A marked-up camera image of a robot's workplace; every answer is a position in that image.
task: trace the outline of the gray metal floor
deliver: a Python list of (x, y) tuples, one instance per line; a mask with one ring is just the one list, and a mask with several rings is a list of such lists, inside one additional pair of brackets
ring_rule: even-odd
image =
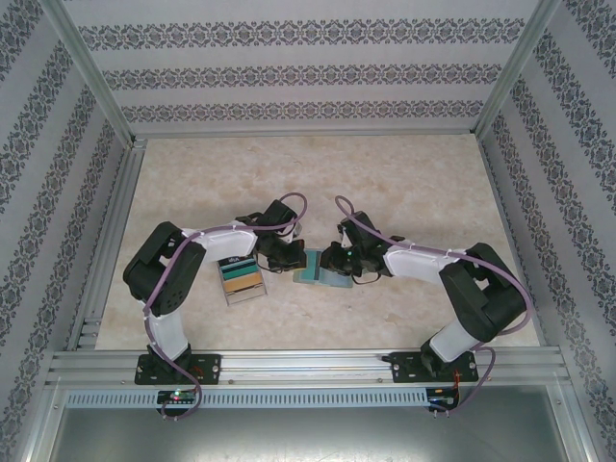
[(543, 387), (486, 388), (463, 412), (422, 408), (201, 409), (179, 423), (154, 410), (66, 409), (52, 460), (566, 460)]

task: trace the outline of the vented metal strip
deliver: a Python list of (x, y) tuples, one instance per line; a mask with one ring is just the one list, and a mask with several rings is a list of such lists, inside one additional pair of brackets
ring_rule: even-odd
[[(157, 406), (158, 391), (74, 390), (66, 408), (145, 409)], [(211, 390), (205, 391), (202, 408), (323, 408), (427, 406), (425, 388), (323, 389), (323, 390)], [(188, 404), (170, 404), (187, 408)]]

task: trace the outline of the beige floor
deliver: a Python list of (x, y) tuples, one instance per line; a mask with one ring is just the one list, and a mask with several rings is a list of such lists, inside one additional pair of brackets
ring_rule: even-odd
[[(386, 234), (418, 244), (491, 244), (511, 253), (475, 137), (331, 137), (154, 140), (145, 153), (97, 348), (144, 349), (140, 305), (121, 272), (161, 221), (204, 228), (264, 211), (290, 191), (308, 196), (302, 237), (326, 247), (346, 195)], [(297, 210), (299, 201), (289, 204)], [(269, 295), (227, 307), (215, 265), (206, 265), (185, 301), (193, 348), (418, 347), (453, 319), (442, 288), (402, 278), (334, 289), (265, 274)], [(498, 345), (538, 345), (534, 327)]]

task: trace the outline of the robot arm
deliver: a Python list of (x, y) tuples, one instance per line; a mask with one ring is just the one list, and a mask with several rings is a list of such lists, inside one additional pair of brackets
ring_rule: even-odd
[[(236, 218), (228, 224), (229, 229), (203, 234), (187, 244), (150, 307), (148, 324), (154, 339), (152, 344), (156, 343), (161, 352), (181, 367), (188, 361), (191, 347), (184, 334), (179, 307), (203, 263), (242, 257), (256, 251), (268, 257), (269, 268), (276, 272), (305, 267), (304, 242), (294, 240), (300, 230), (298, 223), (280, 232), (245, 227), (283, 225), (296, 217), (292, 209), (274, 200), (263, 214)], [(156, 227), (123, 273), (124, 282), (134, 298), (143, 303), (150, 298), (167, 269), (164, 259), (171, 258), (177, 247), (194, 233), (169, 221)], [(148, 350), (158, 357), (151, 346)]]
[[(374, 229), (363, 212), (352, 216)], [(332, 243), (321, 255), (320, 265), (340, 274), (361, 276), (375, 272), (379, 276), (413, 277), (444, 286), (456, 314), (456, 320), (444, 327), (422, 346), (422, 364), (433, 376), (477, 344), (492, 341), (526, 309), (518, 290), (505, 278), (473, 263), (447, 255), (435, 256), (404, 246), (393, 246), (350, 219), (338, 226), (342, 243)], [(392, 240), (410, 246), (401, 237)], [(488, 244), (476, 244), (461, 253), (490, 263), (511, 274), (502, 259)], [(477, 282), (487, 281), (479, 287)]]

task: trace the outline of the wall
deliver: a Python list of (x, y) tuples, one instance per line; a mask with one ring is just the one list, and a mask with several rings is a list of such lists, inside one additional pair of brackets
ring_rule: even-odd
[(616, 1), (567, 0), (481, 140), (544, 333), (616, 458)]
[(68, 0), (138, 134), (471, 129), (537, 0)]
[(63, 349), (124, 149), (35, 0), (0, 0), (0, 460)]

